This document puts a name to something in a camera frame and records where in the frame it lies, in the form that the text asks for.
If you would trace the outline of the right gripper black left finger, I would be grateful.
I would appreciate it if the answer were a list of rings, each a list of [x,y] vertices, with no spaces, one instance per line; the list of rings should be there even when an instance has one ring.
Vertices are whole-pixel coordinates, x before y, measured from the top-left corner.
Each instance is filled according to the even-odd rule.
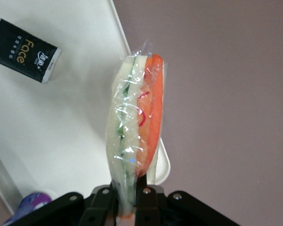
[[[84,209],[78,225],[115,226],[117,224],[118,197],[112,184],[94,188],[89,198],[90,204]]]

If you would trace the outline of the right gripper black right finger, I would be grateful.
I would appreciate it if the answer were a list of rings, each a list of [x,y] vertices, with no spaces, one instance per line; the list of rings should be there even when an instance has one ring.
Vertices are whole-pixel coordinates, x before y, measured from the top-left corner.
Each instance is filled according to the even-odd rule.
[[[147,183],[147,175],[137,179],[135,226],[162,226],[161,207],[165,198],[164,189]]]

